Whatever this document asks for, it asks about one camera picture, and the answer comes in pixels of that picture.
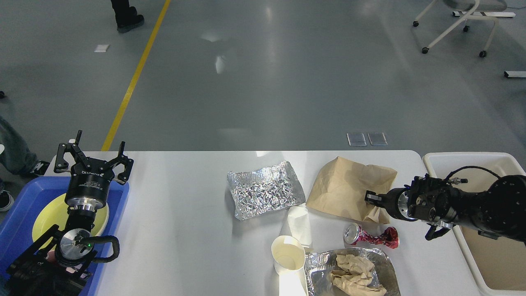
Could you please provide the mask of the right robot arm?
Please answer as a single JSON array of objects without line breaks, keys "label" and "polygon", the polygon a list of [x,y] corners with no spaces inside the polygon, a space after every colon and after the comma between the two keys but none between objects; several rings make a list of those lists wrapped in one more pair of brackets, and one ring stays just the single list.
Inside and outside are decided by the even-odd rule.
[{"label": "right robot arm", "polygon": [[476,230],[480,236],[500,237],[524,243],[526,240],[526,178],[521,175],[496,176],[481,192],[457,188],[467,183],[455,171],[445,178],[416,176],[410,185],[385,194],[366,191],[365,202],[383,208],[392,218],[429,225],[426,240],[447,234],[454,226]]}]

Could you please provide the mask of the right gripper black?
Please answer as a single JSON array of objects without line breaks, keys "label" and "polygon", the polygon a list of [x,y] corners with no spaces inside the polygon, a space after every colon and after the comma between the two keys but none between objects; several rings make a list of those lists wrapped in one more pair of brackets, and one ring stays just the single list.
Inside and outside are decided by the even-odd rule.
[{"label": "right gripper black", "polygon": [[365,202],[376,207],[385,208],[387,213],[395,219],[411,222],[408,212],[409,197],[407,188],[394,188],[386,194],[377,194],[366,190]]}]

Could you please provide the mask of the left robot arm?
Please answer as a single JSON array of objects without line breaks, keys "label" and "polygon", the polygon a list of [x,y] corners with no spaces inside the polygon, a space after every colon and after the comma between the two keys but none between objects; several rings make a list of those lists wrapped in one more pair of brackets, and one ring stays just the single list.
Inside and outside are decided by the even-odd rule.
[{"label": "left robot arm", "polygon": [[60,143],[54,172],[69,172],[65,194],[68,218],[63,228],[53,224],[6,269],[10,296],[77,296],[84,289],[90,264],[107,264],[120,255],[113,235],[93,236],[97,212],[107,204],[111,182],[126,184],[133,159],[120,143],[109,161],[87,157],[79,147],[82,131],[73,142]]}]

